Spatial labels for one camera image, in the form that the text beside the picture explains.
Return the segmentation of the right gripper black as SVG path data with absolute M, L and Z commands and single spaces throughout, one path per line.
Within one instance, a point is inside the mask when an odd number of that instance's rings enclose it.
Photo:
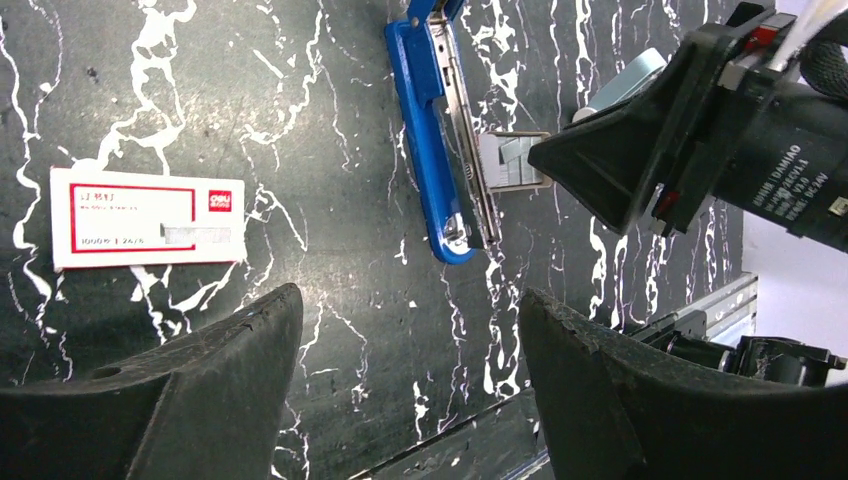
M 847 248 L 847 7 L 734 15 L 718 50 L 686 39 L 644 92 L 531 148 L 529 163 L 613 232 L 642 217 L 685 232 L 715 198 Z M 671 115 L 678 99 L 694 106 Z

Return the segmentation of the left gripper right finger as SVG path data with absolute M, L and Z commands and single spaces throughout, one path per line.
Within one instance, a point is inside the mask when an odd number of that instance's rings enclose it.
M 530 290 L 519 332 L 558 479 L 843 479 L 843 357 L 779 337 L 735 347 L 626 336 Z

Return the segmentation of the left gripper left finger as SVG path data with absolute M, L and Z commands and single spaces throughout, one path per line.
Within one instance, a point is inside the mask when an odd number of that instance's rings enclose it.
M 292 283 L 69 382 L 1 392 L 5 479 L 266 479 L 303 329 Z

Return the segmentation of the red white staple box sleeve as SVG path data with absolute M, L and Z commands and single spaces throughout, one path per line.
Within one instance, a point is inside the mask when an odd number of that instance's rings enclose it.
M 245 184 L 77 168 L 50 171 L 55 270 L 245 260 Z

